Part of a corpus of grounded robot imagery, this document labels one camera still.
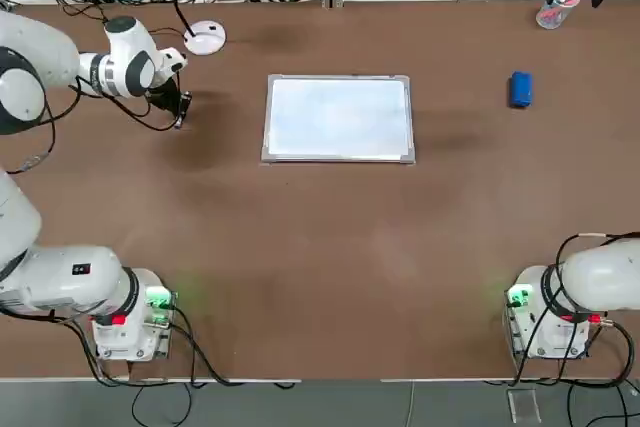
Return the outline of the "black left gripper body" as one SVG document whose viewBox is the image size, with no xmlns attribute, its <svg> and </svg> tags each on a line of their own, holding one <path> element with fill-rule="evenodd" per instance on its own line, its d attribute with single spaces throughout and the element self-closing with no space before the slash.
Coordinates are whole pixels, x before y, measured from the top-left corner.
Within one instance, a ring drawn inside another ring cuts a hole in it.
<svg viewBox="0 0 640 427">
<path fill-rule="evenodd" d="M 147 91 L 147 101 L 157 108 L 176 107 L 176 82 L 169 78 L 165 83 Z"/>
</svg>

